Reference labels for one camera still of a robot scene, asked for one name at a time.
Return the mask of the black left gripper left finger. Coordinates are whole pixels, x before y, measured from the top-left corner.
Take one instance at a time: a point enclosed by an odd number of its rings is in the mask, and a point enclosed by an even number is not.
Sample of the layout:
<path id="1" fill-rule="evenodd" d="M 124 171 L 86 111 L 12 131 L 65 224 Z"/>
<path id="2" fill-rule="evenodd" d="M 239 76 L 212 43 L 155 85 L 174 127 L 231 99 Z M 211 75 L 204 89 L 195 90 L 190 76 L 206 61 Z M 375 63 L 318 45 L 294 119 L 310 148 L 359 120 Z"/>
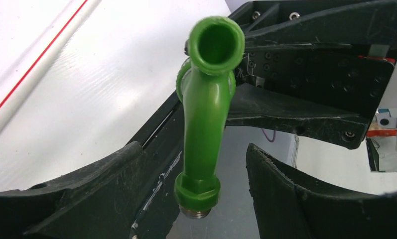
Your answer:
<path id="1" fill-rule="evenodd" d="M 0 239 L 129 239 L 160 174 L 180 151 L 132 142 L 51 181 L 0 192 Z"/>

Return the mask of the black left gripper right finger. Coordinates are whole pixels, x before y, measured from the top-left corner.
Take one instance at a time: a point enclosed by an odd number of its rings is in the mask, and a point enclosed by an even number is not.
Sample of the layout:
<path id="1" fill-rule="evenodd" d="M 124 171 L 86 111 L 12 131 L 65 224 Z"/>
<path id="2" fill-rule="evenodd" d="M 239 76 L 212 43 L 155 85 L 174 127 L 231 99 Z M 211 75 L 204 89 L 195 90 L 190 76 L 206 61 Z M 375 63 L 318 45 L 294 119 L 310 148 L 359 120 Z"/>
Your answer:
<path id="1" fill-rule="evenodd" d="M 397 192 L 373 195 L 324 182 L 255 144 L 246 168 L 263 239 L 397 239 Z"/>

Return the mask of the white PVC pipe frame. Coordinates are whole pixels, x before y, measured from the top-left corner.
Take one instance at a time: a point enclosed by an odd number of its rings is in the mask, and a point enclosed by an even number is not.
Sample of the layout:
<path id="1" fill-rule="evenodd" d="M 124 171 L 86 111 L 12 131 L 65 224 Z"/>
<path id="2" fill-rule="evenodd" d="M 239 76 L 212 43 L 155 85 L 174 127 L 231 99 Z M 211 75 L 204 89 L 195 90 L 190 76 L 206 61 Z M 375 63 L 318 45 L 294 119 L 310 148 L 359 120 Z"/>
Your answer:
<path id="1" fill-rule="evenodd" d="M 0 133 L 96 0 L 0 0 Z"/>

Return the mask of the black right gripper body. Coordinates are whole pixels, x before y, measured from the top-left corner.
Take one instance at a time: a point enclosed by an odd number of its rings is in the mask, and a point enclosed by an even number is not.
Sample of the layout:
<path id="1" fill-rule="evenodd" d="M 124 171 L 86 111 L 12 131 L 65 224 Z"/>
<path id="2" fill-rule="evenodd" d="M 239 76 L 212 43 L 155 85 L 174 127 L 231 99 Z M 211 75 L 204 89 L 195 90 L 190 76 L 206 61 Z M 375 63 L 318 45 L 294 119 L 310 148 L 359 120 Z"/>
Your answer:
<path id="1" fill-rule="evenodd" d="M 395 69 L 386 45 L 247 46 L 238 114 L 371 119 Z"/>

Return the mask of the green water faucet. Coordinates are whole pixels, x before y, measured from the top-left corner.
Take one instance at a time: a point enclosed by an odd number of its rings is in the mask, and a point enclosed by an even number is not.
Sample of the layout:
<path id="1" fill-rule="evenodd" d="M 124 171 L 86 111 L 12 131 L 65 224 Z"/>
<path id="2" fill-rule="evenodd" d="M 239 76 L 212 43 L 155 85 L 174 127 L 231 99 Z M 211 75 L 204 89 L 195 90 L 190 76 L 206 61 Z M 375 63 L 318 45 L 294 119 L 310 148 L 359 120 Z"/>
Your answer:
<path id="1" fill-rule="evenodd" d="M 188 58 L 176 79 L 184 111 L 184 151 L 174 194 L 181 212 L 191 219 L 206 217 L 219 200 L 215 169 L 236 90 L 234 69 L 244 51 L 244 33 L 225 16 L 198 21 L 189 35 Z"/>

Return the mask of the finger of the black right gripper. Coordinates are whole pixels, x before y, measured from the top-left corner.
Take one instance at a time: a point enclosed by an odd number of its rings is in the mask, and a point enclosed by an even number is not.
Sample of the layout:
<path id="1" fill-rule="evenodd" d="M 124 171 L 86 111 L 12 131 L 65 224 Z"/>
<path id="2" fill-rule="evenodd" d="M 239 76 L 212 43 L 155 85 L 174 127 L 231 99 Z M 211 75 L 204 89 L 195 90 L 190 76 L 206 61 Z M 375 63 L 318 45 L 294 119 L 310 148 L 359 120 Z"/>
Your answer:
<path id="1" fill-rule="evenodd" d="M 250 57 L 321 50 L 397 59 L 397 0 L 254 0 L 229 17 Z"/>
<path id="2" fill-rule="evenodd" d="M 236 88 L 227 118 L 228 126 L 253 126 L 297 134 L 356 149 L 370 121 L 348 112 L 290 97 L 249 84 Z"/>

